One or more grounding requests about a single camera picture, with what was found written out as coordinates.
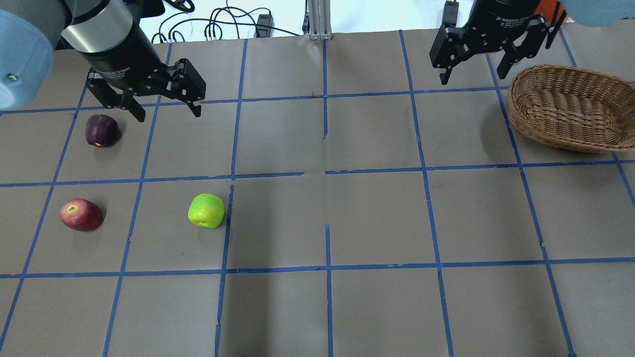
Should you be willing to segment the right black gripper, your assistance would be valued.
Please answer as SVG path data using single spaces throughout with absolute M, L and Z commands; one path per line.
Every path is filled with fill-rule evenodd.
M 524 58 L 535 57 L 548 34 L 548 23 L 536 14 L 539 0 L 476 0 L 464 28 L 443 23 L 430 49 L 431 64 L 443 68 L 439 74 L 447 84 L 452 70 L 479 50 L 497 50 L 504 56 L 497 67 L 499 79 L 506 79 L 511 67 Z M 513 40 L 526 34 L 521 45 Z

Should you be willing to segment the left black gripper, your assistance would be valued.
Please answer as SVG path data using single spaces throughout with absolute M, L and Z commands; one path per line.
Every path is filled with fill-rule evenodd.
M 145 122 L 145 109 L 128 88 L 147 95 L 146 87 L 152 86 L 159 88 L 161 96 L 186 104 L 196 118 L 201 116 L 200 102 L 206 95 L 204 79 L 188 59 L 165 65 L 138 22 L 133 23 L 121 43 L 106 51 L 87 54 L 87 61 L 102 78 L 87 79 L 87 88 L 106 109 L 119 108 L 138 122 Z

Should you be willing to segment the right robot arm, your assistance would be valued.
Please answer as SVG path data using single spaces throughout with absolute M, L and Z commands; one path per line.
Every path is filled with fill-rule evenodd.
M 444 3 L 442 24 L 429 56 L 431 65 L 442 70 L 447 84 L 459 63 L 478 54 L 504 52 L 498 67 L 499 79 L 522 59 L 535 57 L 541 47 L 550 48 L 567 17 L 589 27 L 608 27 L 634 17 L 632 0 L 558 0 L 553 17 L 547 20 L 539 0 L 476 0 L 464 26 L 458 26 L 459 2 Z

